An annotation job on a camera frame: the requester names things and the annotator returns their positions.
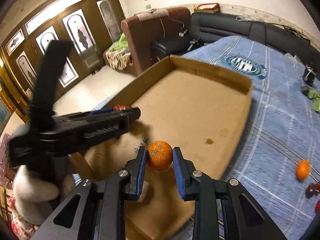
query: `cardboard box lid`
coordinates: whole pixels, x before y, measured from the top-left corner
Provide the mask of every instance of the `cardboard box lid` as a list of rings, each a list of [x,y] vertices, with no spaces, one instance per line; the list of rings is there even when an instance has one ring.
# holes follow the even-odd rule
[[[106,105],[129,104],[141,109],[131,133],[92,147],[85,158],[96,177],[105,179],[135,158],[140,145],[163,140],[179,146],[196,169],[219,179],[244,129],[251,93],[252,81],[246,76],[171,55]],[[167,237],[194,212],[194,202],[184,202],[178,194],[172,166],[166,171],[147,167],[145,181],[152,187],[145,201],[125,203],[129,240]]]

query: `hand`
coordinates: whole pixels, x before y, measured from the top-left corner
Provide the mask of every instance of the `hand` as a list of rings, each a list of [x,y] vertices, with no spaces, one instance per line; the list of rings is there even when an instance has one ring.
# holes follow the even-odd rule
[[[25,165],[20,166],[13,181],[15,208],[23,220],[34,225],[41,225],[52,213],[49,201],[59,195],[63,200],[74,188],[72,163],[69,158],[67,171],[60,185],[39,179],[39,175],[29,171]]]

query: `metal screw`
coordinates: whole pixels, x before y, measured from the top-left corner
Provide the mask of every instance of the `metal screw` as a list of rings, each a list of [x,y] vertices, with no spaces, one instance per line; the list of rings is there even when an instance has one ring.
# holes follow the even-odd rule
[[[229,180],[229,183],[232,185],[232,186],[237,186],[239,184],[239,181],[237,181],[236,179],[231,179]]]
[[[84,179],[82,180],[81,182],[82,186],[86,187],[86,186],[89,186],[91,184],[91,180],[89,179]]]
[[[194,171],[192,173],[192,175],[195,176],[195,177],[201,177],[202,176],[202,172],[201,171]]]
[[[124,176],[127,176],[127,175],[128,175],[128,172],[127,172],[126,170],[122,170],[122,171],[119,171],[119,172],[118,172],[118,175],[119,175],[120,177],[124,177]]]

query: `blue bedspread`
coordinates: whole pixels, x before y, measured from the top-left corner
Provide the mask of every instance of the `blue bedspread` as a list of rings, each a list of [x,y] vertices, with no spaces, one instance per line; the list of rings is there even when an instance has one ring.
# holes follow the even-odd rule
[[[252,77],[252,107],[232,177],[241,181],[289,240],[299,239],[319,200],[307,199],[305,190],[320,179],[319,115],[301,93],[304,66],[239,36],[222,38],[183,57]],[[311,175],[299,182],[295,169],[303,159],[311,163]]]

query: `tiled floor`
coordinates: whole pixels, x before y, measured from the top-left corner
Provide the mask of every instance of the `tiled floor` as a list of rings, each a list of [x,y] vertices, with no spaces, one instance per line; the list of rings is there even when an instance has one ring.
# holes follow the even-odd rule
[[[134,79],[132,75],[105,66],[98,73],[89,75],[64,94],[54,104],[53,110],[58,115],[90,111]]]

